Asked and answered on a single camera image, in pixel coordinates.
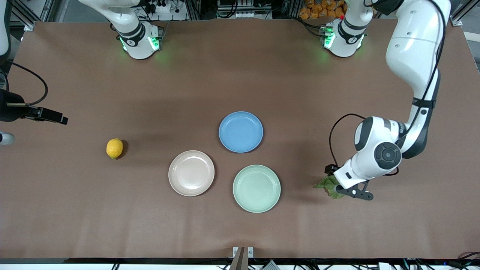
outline plate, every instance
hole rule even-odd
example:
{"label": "plate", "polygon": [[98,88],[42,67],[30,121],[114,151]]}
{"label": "plate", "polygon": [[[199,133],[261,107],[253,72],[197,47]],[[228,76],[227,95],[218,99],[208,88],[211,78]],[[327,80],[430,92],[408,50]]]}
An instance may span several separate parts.
{"label": "plate", "polygon": [[233,181],[233,196],[243,209],[263,213],[280,198],[280,180],[274,171],[263,165],[243,168]]}
{"label": "plate", "polygon": [[246,153],[260,144],[264,136],[264,128],[255,115],[246,111],[237,111],[223,119],[218,135],[223,146],[228,150]]}
{"label": "plate", "polygon": [[179,154],[170,164],[168,180],[172,188],[184,196],[197,196],[213,182],[215,168],[203,152],[190,150]]}

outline blue plate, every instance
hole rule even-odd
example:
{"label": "blue plate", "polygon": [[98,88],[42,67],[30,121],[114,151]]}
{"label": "blue plate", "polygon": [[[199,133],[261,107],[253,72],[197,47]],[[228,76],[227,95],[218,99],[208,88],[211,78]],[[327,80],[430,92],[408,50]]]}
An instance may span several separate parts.
{"label": "blue plate", "polygon": [[264,127],[255,115],[246,111],[236,111],[223,119],[218,135],[228,150],[246,153],[260,144],[264,136]]}

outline electrical wiring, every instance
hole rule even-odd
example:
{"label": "electrical wiring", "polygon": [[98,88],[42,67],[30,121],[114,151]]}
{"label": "electrical wiring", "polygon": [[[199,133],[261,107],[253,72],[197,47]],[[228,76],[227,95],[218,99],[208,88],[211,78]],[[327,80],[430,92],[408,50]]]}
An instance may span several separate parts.
{"label": "electrical wiring", "polygon": [[38,99],[37,101],[35,101],[35,102],[26,103],[26,104],[25,104],[26,106],[32,106],[32,105],[38,104],[38,103],[40,103],[42,100],[44,100],[44,99],[47,97],[47,94],[48,94],[48,85],[47,85],[47,83],[45,82],[45,80],[44,80],[42,77],[40,77],[40,76],[39,76],[38,74],[36,74],[35,72],[27,69],[26,67],[24,67],[24,66],[22,66],[22,65],[19,65],[19,64],[13,62],[13,61],[8,60],[8,62],[9,62],[10,64],[14,65],[14,66],[17,66],[17,67],[19,67],[19,68],[21,68],[21,69],[23,69],[23,70],[31,73],[33,76],[37,77],[37,78],[43,83],[43,86],[45,87],[45,91],[44,91],[44,93],[43,93],[43,96],[42,96],[40,99]]}
{"label": "electrical wiring", "polygon": [[[365,2],[366,0],[363,0],[363,6],[364,7],[367,7],[367,8],[371,8],[373,6],[373,3],[370,4],[370,5],[367,5],[367,3]],[[388,0],[379,0],[378,2],[376,2],[375,4],[380,4],[380,3],[383,3],[383,2],[386,2]]]}
{"label": "electrical wiring", "polygon": [[147,16],[144,16],[141,11],[142,11],[142,9],[137,8],[137,9],[134,11],[134,12],[135,12],[135,15],[137,15],[137,17],[138,17],[139,19],[149,21],[149,20],[148,20],[148,17],[147,17],[148,14],[147,14]]}
{"label": "electrical wiring", "polygon": [[310,34],[312,34],[312,35],[314,35],[314,36],[316,36],[316,37],[327,37],[327,35],[317,34],[317,33],[315,33],[314,31],[312,31],[312,30],[309,28],[309,27],[311,27],[311,28],[314,28],[314,29],[320,29],[319,26],[308,24],[308,23],[304,22],[301,18],[298,18],[298,17],[289,17],[289,19],[295,19],[295,20],[297,20],[299,23],[301,23],[301,24],[305,27],[305,29],[306,29],[308,32],[310,32]]}
{"label": "electrical wiring", "polygon": [[202,20],[202,15],[200,14],[200,12],[198,11],[197,9],[197,6],[195,5],[195,2],[192,0],[192,2],[190,3],[190,5],[193,7],[193,9],[195,10],[195,12],[197,13],[197,16],[200,20]]}
{"label": "electrical wiring", "polygon": [[144,10],[145,14],[147,15],[148,22],[151,22],[152,19],[150,18],[150,15],[148,15],[147,10],[145,9],[145,7],[144,7],[144,6],[141,6],[141,7],[142,7],[142,9]]}
{"label": "electrical wiring", "polygon": [[423,268],[419,264],[419,260],[415,259],[415,264],[417,265],[417,270],[422,270]]}
{"label": "electrical wiring", "polygon": [[465,256],[460,257],[460,258],[458,258],[458,259],[467,259],[467,258],[469,258],[469,257],[471,257],[471,256],[478,255],[478,254],[480,254],[480,251],[470,252],[468,255],[465,255]]}
{"label": "electrical wiring", "polygon": [[222,270],[225,270],[225,269],[227,269],[227,267],[228,267],[230,264],[232,264],[232,263],[231,263],[231,262],[229,262],[228,264],[226,264],[226,265],[225,265],[225,266],[222,268]]}
{"label": "electrical wiring", "polygon": [[274,10],[270,9],[270,10],[268,11],[267,15],[265,16],[265,19],[267,19],[267,17],[268,17],[268,15],[270,14],[270,12],[277,11],[277,10],[279,10],[279,9],[281,9],[281,8],[282,8],[282,7],[278,7],[278,8],[276,8],[276,9],[274,9]]}
{"label": "electrical wiring", "polygon": [[[115,31],[115,32],[117,31],[117,30],[115,29],[115,27],[113,26],[112,23],[110,23],[110,30]],[[116,40],[120,40],[120,35],[117,35],[117,36],[115,37],[115,39],[116,39]]]}
{"label": "electrical wiring", "polygon": [[335,129],[336,125],[337,125],[340,121],[342,121],[345,117],[348,117],[348,116],[350,116],[350,115],[356,116],[356,117],[358,117],[358,118],[365,119],[365,117],[363,117],[363,116],[361,116],[361,115],[358,115],[358,114],[356,114],[356,113],[348,113],[348,114],[345,114],[344,116],[340,117],[340,118],[335,122],[335,124],[333,124],[332,129],[330,129],[330,134],[328,135],[328,145],[329,145],[329,147],[330,147],[330,154],[332,154],[332,158],[333,158],[334,164],[335,164],[335,166],[337,166],[337,167],[338,167],[338,163],[337,163],[337,161],[336,161],[335,154],[333,153],[333,149],[332,149],[332,133],[333,133],[333,130]]}
{"label": "electrical wiring", "polygon": [[283,14],[285,14],[285,12],[287,12],[289,4],[290,4],[289,0],[283,0],[282,5],[281,5],[282,10],[280,11],[282,13],[282,17],[283,17]]}
{"label": "electrical wiring", "polygon": [[416,261],[418,261],[418,262],[421,263],[421,264],[426,265],[430,270],[435,270],[432,266],[430,266],[430,264],[425,263],[425,262],[422,262],[420,259],[416,259]]}
{"label": "electrical wiring", "polygon": [[222,16],[218,13],[217,13],[217,16],[222,18],[222,19],[228,19],[228,18],[232,17],[233,15],[235,15],[235,12],[237,12],[237,8],[238,8],[238,2],[237,2],[237,0],[234,0],[234,3],[232,3],[232,9],[230,10],[230,12],[228,13],[227,16]]}
{"label": "electrical wiring", "polygon": [[328,267],[326,267],[324,270],[328,270],[330,267],[336,265],[336,264],[342,264],[342,263],[345,263],[345,264],[348,264],[348,265],[351,265],[355,268],[357,268],[358,270],[361,270],[361,267],[363,268],[366,268],[368,270],[375,270],[374,268],[371,268],[369,267],[368,265],[362,265],[362,264],[356,264],[356,263],[352,263],[348,260],[339,260],[339,259],[322,259],[322,260],[328,260],[328,261],[333,261],[333,263],[331,265],[329,265]]}
{"label": "electrical wiring", "polygon": [[10,85],[8,84],[7,74],[0,68],[0,72],[3,75],[3,79],[5,80],[5,91],[10,92]]}
{"label": "electrical wiring", "polygon": [[293,270],[297,269],[297,266],[300,267],[300,268],[302,268],[303,270],[306,270],[306,269],[305,269],[303,266],[301,266],[300,264],[297,264],[297,265],[293,266]]}
{"label": "electrical wiring", "polygon": [[394,175],[397,175],[399,172],[400,172],[400,169],[397,167],[394,173],[385,174],[384,176],[394,176]]}

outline black bracket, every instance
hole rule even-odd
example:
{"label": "black bracket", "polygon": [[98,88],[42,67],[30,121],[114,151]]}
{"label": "black bracket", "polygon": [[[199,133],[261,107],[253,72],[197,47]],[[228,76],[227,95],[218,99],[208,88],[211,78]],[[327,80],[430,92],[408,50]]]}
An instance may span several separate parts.
{"label": "black bracket", "polygon": [[333,175],[333,173],[338,170],[339,168],[335,164],[330,164],[325,166],[325,173],[330,176]]}
{"label": "black bracket", "polygon": [[[363,184],[363,188],[359,189],[359,184]],[[362,183],[358,183],[351,188],[344,189],[342,186],[338,185],[335,187],[335,190],[343,195],[348,195],[352,198],[359,198],[362,200],[371,201],[373,200],[373,194],[367,191],[368,180]]]}

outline metal frame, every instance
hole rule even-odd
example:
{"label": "metal frame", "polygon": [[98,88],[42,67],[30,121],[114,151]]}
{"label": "metal frame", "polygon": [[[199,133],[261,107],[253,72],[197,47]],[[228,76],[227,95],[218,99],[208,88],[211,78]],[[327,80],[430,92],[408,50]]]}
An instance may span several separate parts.
{"label": "metal frame", "polygon": [[452,15],[450,16],[452,25],[453,26],[463,25],[461,21],[463,16],[465,16],[468,12],[470,12],[478,3],[480,3],[480,0],[469,0],[465,4],[459,6],[455,10],[455,12],[453,12]]}
{"label": "metal frame", "polygon": [[20,0],[13,0],[12,13],[25,25],[25,31],[33,31],[35,21],[41,21],[40,17]]}
{"label": "metal frame", "polygon": [[241,246],[238,248],[233,257],[230,270],[248,270],[248,250],[246,247]]}
{"label": "metal frame", "polygon": [[27,5],[25,5],[21,0],[12,0],[12,13],[20,20],[21,24],[10,23],[11,27],[24,26],[24,31],[33,31],[35,27],[35,21],[47,22],[49,21],[53,7],[57,3],[57,0],[46,0],[45,5],[43,6],[42,13],[40,16],[35,14]]}

